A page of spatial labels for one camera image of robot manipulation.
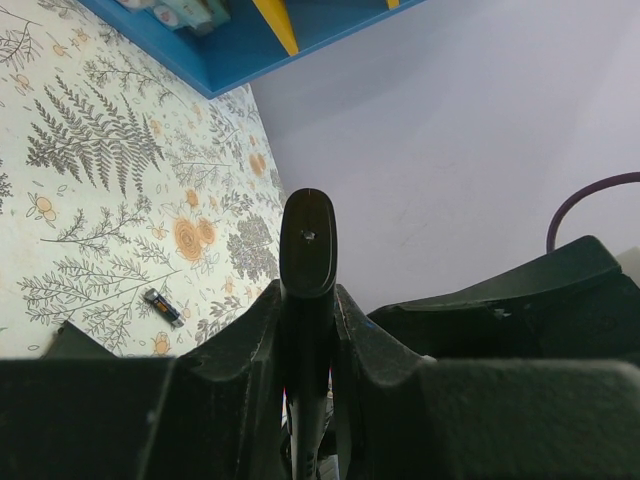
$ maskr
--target battery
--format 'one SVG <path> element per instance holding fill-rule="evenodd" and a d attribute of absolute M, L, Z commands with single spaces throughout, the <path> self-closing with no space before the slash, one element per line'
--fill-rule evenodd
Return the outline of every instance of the battery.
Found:
<path fill-rule="evenodd" d="M 144 294 L 144 299 L 151 303 L 155 309 L 162 315 L 167 322 L 173 325 L 176 328 L 180 328 L 184 325 L 182 321 L 182 315 L 178 313 L 178 311 L 173 308 L 167 299 L 160 295 L 155 288 L 152 288 L 147 293 Z"/>

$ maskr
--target yellow object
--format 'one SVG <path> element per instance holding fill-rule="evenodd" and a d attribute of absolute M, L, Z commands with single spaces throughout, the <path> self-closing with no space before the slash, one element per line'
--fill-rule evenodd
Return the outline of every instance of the yellow object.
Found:
<path fill-rule="evenodd" d="M 260 13 L 287 53 L 289 55 L 298 53 L 300 51 L 298 42 L 296 42 L 296 36 L 293 33 L 293 27 L 291 26 L 284 0 L 253 0 L 253 3 L 260 10 Z"/>

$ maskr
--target black cable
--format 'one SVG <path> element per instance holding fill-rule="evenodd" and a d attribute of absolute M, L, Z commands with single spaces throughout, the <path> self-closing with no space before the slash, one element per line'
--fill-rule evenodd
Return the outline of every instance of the black cable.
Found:
<path fill-rule="evenodd" d="M 547 230 L 547 253 L 551 253 L 555 250 L 556 237 L 558 236 L 560 223 L 562 223 L 564 217 L 567 215 L 567 213 L 569 213 L 569 210 L 575 207 L 580 200 L 601 190 L 606 190 L 607 188 L 611 187 L 617 187 L 618 185 L 625 185 L 627 183 L 640 183 L 640 172 L 623 173 L 621 175 L 615 175 L 603 180 L 598 180 L 597 182 L 592 183 L 591 185 L 587 185 L 583 189 L 578 190 L 576 193 L 571 195 L 560 206 L 558 211 L 551 219 L 549 229 Z"/>

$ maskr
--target blue shelf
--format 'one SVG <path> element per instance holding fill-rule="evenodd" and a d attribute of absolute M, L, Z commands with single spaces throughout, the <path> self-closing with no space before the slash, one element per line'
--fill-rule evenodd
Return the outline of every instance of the blue shelf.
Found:
<path fill-rule="evenodd" d="M 287 0 L 300 53 L 289 56 L 251 0 L 230 0 L 231 22 L 196 38 L 171 32 L 147 13 L 131 13 L 115 0 L 80 0 L 207 98 L 384 20 L 424 0 Z"/>

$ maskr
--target wallpaper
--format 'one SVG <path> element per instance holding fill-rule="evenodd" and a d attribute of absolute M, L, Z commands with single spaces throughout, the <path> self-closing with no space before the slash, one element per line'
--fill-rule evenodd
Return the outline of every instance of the wallpaper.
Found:
<path fill-rule="evenodd" d="M 120 356 L 201 344 L 278 276 L 249 86 L 207 101 L 75 0 L 0 0 L 0 24 L 0 356 L 65 320 Z"/>

